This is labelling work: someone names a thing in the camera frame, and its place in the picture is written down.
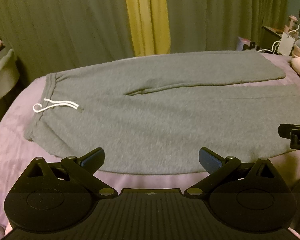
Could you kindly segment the white charger box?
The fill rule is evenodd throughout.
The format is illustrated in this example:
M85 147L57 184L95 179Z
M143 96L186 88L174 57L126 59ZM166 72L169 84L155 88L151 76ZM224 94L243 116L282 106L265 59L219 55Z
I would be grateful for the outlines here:
M283 33L280 43L279 43L279 47L277 49L277 52L280 55L289 56L292 51L294 42L295 42L294 37L292 37L288 33Z

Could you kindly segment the yellow curtain strip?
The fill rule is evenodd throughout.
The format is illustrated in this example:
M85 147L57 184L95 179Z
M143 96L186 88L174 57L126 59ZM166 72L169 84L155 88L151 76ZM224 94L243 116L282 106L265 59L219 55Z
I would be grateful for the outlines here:
M169 54L167 0L126 0L135 56Z

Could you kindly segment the pink bed blanket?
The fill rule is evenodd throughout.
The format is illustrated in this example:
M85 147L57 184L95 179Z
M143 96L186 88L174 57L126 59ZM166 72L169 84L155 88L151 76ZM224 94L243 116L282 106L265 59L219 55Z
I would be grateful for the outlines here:
M248 83L238 86L289 85L295 83L300 92L300 77L290 66L290 58L275 55L263 55L266 59L286 72L282 81L267 81L265 83ZM0 239L5 232L11 230L4 214L4 199L9 190L21 175L25 167L36 156L42 156L47 161L57 162L60 159L45 152L33 142L24 139L24 128L33 116L32 105L37 103L42 95L45 77L33 81L15 99L0 123ZM300 150L286 150L286 153L270 158L285 182L291 188L300 180ZM207 172L174 174L174 175L128 175L97 171L100 178L110 186L121 191L124 187L130 188L179 188L184 191L192 184L205 178Z

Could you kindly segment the grey sweatpants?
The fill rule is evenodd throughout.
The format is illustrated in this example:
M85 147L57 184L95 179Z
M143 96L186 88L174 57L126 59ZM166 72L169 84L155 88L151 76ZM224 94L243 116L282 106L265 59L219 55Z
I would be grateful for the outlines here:
M253 51L139 57L46 76L25 138L61 158L101 147L102 170L129 174L202 171L207 147L243 162L289 149L282 123L300 125L296 85L238 86L285 72Z

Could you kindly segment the green curtain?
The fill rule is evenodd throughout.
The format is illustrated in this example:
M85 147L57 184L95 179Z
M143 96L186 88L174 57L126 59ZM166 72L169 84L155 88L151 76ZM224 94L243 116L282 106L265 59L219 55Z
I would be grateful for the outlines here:
M288 0L167 0L170 53L234 50L238 37L281 28ZM135 57L126 0L0 0L0 35L15 51L23 83Z

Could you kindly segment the grey chair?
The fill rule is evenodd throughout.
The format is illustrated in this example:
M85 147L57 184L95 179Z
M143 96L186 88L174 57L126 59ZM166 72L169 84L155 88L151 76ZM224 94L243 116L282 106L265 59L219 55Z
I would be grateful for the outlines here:
M19 77L14 50L10 49L0 60L0 100L17 84Z

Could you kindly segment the dark nightstand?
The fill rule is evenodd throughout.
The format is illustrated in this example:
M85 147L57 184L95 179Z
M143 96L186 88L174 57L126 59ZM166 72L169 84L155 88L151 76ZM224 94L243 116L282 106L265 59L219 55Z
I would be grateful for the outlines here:
M268 26L262 26L259 46L261 49L272 48L274 42L281 40L283 31Z

